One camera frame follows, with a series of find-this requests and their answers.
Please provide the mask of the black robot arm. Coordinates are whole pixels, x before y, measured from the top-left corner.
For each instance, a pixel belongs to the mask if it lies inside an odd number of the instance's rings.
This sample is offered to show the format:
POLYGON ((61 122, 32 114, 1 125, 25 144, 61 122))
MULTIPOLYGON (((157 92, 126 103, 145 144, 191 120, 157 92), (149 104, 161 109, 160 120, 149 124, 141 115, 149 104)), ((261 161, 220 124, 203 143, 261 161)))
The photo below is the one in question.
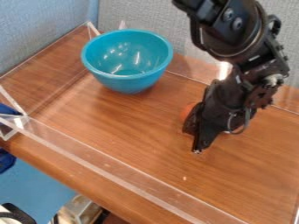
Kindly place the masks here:
POLYGON ((217 135, 241 133, 289 74, 284 47, 276 41, 281 21, 257 0, 172 0, 191 21, 191 41, 232 65, 213 80, 185 117, 181 131, 193 136, 191 150, 207 149, 217 135))

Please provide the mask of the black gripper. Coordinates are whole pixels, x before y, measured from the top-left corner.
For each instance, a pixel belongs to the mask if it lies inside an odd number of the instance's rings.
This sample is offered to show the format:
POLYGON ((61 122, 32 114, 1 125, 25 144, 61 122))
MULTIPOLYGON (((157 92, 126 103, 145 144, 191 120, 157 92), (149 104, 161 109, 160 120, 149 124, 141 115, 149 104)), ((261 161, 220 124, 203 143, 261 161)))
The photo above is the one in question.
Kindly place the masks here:
POLYGON ((196 154, 211 146, 220 132, 240 134, 256 113, 252 108, 225 103, 229 97, 220 92, 221 85, 215 80, 207 87, 203 101, 195 107, 193 117, 181 126, 181 132, 193 136, 191 151, 196 154))

